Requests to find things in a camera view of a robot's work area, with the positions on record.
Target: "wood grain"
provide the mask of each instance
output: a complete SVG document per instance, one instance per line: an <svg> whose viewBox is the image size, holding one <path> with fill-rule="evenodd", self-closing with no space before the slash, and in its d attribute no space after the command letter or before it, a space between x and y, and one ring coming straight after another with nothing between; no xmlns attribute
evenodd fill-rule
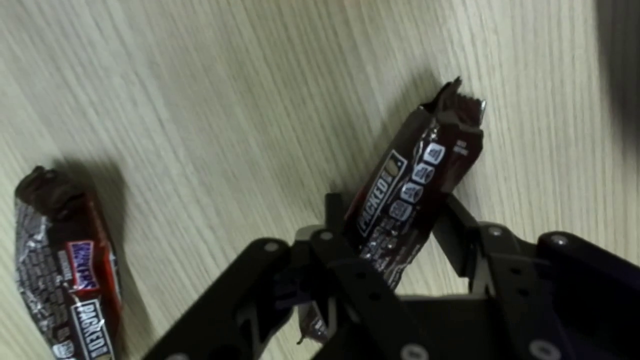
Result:
<svg viewBox="0 0 640 360"><path fill-rule="evenodd" d="M483 219L571 229L640 261L640 3L0 1L3 357L52 357L15 285L13 187L59 164L101 187L127 261L127 357L253 238L316 223L405 115L464 78ZM400 291L462 291L430 244ZM264 357L309 357L289 326Z"/></svg>

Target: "screw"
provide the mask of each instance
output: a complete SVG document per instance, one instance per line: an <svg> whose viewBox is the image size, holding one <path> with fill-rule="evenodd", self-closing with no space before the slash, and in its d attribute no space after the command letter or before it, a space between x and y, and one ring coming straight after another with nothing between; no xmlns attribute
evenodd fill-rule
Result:
<svg viewBox="0 0 640 360"><path fill-rule="evenodd" d="M333 234L333 231L320 231L320 238L322 238L322 240L333 240L334 234Z"/></svg>
<svg viewBox="0 0 640 360"><path fill-rule="evenodd" d="M503 235L503 228L498 228L498 226L491 226L488 231L491 231L492 235Z"/></svg>
<svg viewBox="0 0 640 360"><path fill-rule="evenodd" d="M280 246L277 241L267 241L264 250L267 251L277 251Z"/></svg>
<svg viewBox="0 0 640 360"><path fill-rule="evenodd" d="M177 352L177 353L167 355L167 360L188 360L188 355L185 352Z"/></svg>
<svg viewBox="0 0 640 360"><path fill-rule="evenodd" d="M532 339L532 344L529 345L529 350L532 352L532 355L536 360L560 360L563 352L558 350L558 345L555 345L548 339Z"/></svg>
<svg viewBox="0 0 640 360"><path fill-rule="evenodd" d="M568 238L563 234L552 234L552 241L558 246L566 246Z"/></svg>
<svg viewBox="0 0 640 360"><path fill-rule="evenodd" d="M420 344L405 344L400 350L402 360L429 360L429 352Z"/></svg>

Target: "light wood table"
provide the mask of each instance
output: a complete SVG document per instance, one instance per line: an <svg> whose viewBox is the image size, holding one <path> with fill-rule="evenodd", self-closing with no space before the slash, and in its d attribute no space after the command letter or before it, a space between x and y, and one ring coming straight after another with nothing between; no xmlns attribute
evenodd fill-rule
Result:
<svg viewBox="0 0 640 360"><path fill-rule="evenodd" d="M69 166L121 246L127 357L255 238L352 194L455 76L488 102L459 187L483 219L640 261L640 3L555 0L0 3L3 357L52 357L15 285L17 182ZM462 291L430 241L400 291ZM264 357L309 357L297 326Z"/></svg>

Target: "hershey's wrapper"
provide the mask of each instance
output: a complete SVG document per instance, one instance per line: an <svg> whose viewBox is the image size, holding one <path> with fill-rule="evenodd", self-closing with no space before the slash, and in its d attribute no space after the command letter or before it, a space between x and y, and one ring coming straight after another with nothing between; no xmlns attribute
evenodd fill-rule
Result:
<svg viewBox="0 0 640 360"><path fill-rule="evenodd" d="M115 360L116 255L90 194L37 168L17 187L18 290L56 360Z"/></svg>
<svg viewBox="0 0 640 360"><path fill-rule="evenodd" d="M405 122L345 221L355 250L396 287L440 205L483 152L484 102L459 94L461 78ZM314 304L301 306L303 335L329 339Z"/></svg>

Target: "chocolate bar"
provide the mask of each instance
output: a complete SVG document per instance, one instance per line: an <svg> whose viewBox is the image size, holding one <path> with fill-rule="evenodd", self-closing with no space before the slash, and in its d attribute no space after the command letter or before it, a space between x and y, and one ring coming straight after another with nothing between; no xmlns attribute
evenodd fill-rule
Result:
<svg viewBox="0 0 640 360"><path fill-rule="evenodd" d="M374 173L352 202L345 235L396 287L439 215L483 152L484 102L459 94L461 78L405 122ZM316 306L301 306L301 330L329 339Z"/></svg>
<svg viewBox="0 0 640 360"><path fill-rule="evenodd" d="M17 187L18 290L56 360L115 360L116 255L96 200L56 169Z"/></svg>

